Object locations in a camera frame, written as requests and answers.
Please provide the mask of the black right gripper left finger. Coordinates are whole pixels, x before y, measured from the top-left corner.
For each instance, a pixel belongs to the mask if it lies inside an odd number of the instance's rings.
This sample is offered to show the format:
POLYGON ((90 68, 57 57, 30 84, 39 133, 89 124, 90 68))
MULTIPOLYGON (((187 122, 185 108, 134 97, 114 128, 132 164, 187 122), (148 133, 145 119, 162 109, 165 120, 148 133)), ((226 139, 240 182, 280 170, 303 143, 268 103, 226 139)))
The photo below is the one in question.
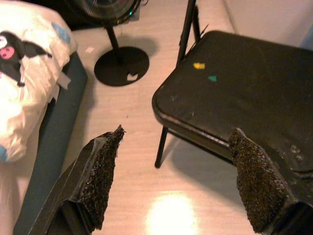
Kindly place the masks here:
POLYGON ((101 230, 113 183, 121 125, 90 140, 50 192, 25 198, 15 235, 90 235, 101 230))

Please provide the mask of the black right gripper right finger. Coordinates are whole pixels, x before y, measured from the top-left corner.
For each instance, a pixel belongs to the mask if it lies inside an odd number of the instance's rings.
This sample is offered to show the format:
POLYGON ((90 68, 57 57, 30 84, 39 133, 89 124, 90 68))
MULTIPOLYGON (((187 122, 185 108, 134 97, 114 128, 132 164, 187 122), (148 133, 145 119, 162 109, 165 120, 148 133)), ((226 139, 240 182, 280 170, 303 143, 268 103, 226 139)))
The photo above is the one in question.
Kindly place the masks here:
POLYGON ((276 150, 263 148, 235 128, 229 137, 237 189, 257 234, 313 233, 313 172, 293 171, 276 150))

